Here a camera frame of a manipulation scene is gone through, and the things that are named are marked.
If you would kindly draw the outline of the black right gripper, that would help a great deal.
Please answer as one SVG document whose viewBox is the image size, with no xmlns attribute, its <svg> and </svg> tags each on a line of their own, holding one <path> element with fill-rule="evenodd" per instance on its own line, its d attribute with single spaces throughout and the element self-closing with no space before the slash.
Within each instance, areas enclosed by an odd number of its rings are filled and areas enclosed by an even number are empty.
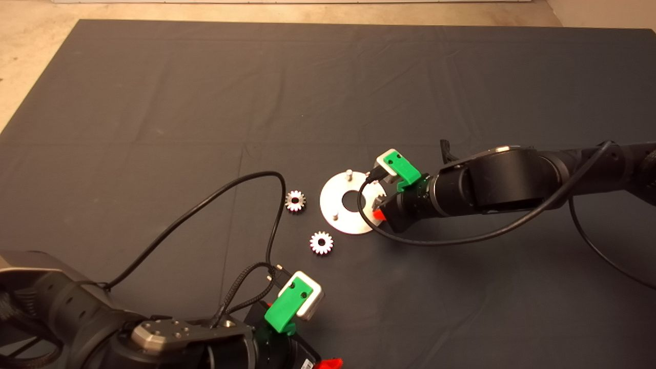
<svg viewBox="0 0 656 369">
<path fill-rule="evenodd" d="M 431 199 L 432 177 L 425 177 L 413 185 L 385 199 L 382 210 L 373 211 L 376 220 L 387 222 L 394 233 L 404 233 L 420 220 L 436 217 Z"/>
</svg>

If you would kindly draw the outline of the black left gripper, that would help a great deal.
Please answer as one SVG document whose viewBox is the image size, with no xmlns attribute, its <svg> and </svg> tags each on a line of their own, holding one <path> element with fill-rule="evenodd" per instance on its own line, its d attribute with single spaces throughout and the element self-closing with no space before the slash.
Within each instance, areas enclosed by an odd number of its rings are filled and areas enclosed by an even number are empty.
<svg viewBox="0 0 656 369">
<path fill-rule="evenodd" d="M 254 368 L 342 369 L 343 359 L 324 359 L 299 335 L 287 336 L 265 320 L 269 306 L 251 306 L 246 324 L 252 327 Z"/>
</svg>

